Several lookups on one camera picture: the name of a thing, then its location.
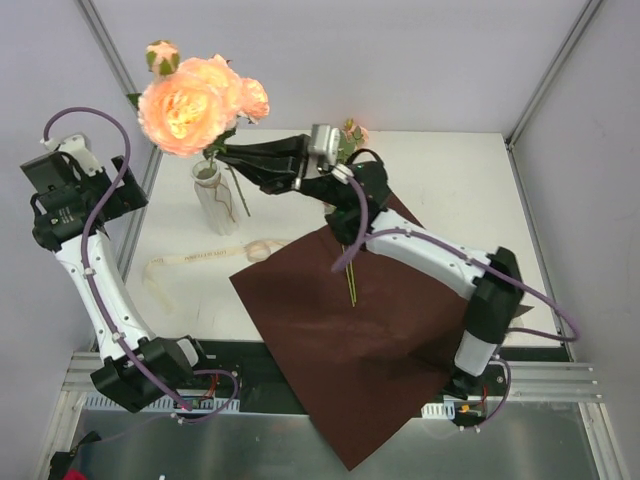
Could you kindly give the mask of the white ribbed ceramic vase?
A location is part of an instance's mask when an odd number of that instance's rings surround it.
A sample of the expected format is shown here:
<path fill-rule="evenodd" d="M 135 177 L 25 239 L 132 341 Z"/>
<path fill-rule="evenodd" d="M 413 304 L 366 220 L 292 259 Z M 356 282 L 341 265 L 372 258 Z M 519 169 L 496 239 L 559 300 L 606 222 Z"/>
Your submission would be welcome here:
<path fill-rule="evenodd" d="M 191 175 L 194 191 L 211 229 L 228 236 L 239 227 L 239 214 L 228 181 L 215 159 L 196 163 Z"/>

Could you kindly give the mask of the cream printed ribbon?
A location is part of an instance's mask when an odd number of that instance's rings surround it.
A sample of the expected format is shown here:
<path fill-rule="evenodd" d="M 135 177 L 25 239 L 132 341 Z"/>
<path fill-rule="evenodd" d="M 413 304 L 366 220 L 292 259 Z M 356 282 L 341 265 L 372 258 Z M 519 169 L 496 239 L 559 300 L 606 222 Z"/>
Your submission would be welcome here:
<path fill-rule="evenodd" d="M 267 260 L 272 253 L 291 243 L 285 239 L 259 239 L 245 245 L 230 246 L 188 255 L 159 256 L 149 260 L 143 269 L 142 283 L 166 313 L 174 310 L 173 302 L 154 277 L 158 267 L 170 267 L 190 263 L 218 260 L 228 257 L 244 256 L 249 263 Z"/>

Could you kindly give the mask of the red wrapping paper sheet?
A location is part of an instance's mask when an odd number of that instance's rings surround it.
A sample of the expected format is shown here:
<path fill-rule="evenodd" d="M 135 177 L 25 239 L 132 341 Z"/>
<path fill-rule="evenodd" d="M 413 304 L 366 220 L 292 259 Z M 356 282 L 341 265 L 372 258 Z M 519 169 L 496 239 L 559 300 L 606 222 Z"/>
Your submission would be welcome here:
<path fill-rule="evenodd" d="M 364 252 L 349 288 L 331 271 L 340 254 L 320 228 L 231 282 L 314 427 L 354 469 L 448 383 L 467 301 Z"/>

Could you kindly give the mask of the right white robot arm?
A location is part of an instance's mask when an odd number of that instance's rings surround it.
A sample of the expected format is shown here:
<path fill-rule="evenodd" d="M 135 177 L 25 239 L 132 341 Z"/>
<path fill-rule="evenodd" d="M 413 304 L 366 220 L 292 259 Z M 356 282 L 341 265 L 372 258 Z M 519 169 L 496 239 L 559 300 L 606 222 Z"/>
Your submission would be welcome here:
<path fill-rule="evenodd" d="M 326 125 L 310 135 L 229 145 L 220 161 L 268 195 L 296 191 L 333 206 L 325 220 L 345 252 L 332 269 L 343 270 L 368 251 L 411 267 L 466 300 L 465 330 L 444 391 L 465 400 L 486 381 L 486 367 L 503 344 L 524 294 L 515 255 L 456 246 L 429 234 L 389 206 L 392 195 L 382 158 L 353 152 L 337 159 L 339 133 Z"/>

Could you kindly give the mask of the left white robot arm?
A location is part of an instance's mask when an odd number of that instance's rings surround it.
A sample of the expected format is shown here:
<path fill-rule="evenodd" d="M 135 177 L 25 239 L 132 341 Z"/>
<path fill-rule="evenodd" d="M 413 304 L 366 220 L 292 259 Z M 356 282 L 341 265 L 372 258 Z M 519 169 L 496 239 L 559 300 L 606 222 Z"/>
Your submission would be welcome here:
<path fill-rule="evenodd" d="M 131 413 L 163 396 L 187 408 L 178 388 L 204 387 L 212 367 L 192 337 L 156 336 L 125 287 L 104 225 L 145 207 L 148 199 L 127 158 L 111 161 L 118 170 L 114 179 L 63 151 L 22 164 L 35 189 L 32 234 L 69 274 L 89 315 L 102 361 L 90 375 L 95 389 Z"/>

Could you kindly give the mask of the left aluminium frame post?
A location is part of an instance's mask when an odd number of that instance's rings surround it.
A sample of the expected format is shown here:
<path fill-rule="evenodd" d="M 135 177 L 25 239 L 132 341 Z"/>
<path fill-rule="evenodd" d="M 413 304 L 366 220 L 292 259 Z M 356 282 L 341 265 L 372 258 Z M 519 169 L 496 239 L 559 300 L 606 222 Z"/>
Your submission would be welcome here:
<path fill-rule="evenodd" d="M 127 106 L 134 114 L 137 114 L 137 109 L 128 99 L 128 96 L 137 93 L 138 88 L 110 35 L 106 23 L 101 17 L 96 3 L 92 0 L 74 0 L 73 3 L 101 51 L 107 66 L 125 97 Z"/>

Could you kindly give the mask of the aluminium frame post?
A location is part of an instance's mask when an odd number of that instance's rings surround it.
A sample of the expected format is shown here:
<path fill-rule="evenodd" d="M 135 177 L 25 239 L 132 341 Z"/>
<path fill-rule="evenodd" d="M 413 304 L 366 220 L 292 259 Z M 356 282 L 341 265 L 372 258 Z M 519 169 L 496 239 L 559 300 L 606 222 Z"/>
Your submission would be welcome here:
<path fill-rule="evenodd" d="M 584 2 L 549 65 L 537 82 L 533 93 L 529 97 L 513 128 L 505 137 L 505 145 L 508 151 L 514 149 L 524 134 L 529 123 L 540 108 L 545 96 L 570 60 L 604 4 L 604 0 L 588 0 Z"/>
<path fill-rule="evenodd" d="M 74 0 L 73 3 L 101 51 L 107 66 L 125 97 L 127 106 L 134 114 L 137 114 L 137 109 L 128 99 L 128 96 L 137 93 L 138 88 L 110 35 L 106 23 L 101 17 L 96 3 L 92 0 Z"/>

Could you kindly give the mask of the right aluminium frame post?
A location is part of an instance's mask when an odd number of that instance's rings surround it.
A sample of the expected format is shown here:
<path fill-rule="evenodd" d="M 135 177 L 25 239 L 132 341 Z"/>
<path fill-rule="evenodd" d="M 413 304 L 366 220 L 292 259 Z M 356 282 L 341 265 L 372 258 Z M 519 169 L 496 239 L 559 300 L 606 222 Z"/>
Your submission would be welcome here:
<path fill-rule="evenodd" d="M 524 134 L 529 123 L 540 108 L 545 96 L 570 60 L 604 4 L 604 0 L 588 0 L 584 2 L 549 65 L 537 82 L 533 93 L 529 97 L 513 128 L 505 137 L 505 145 L 508 151 L 514 149 Z"/>

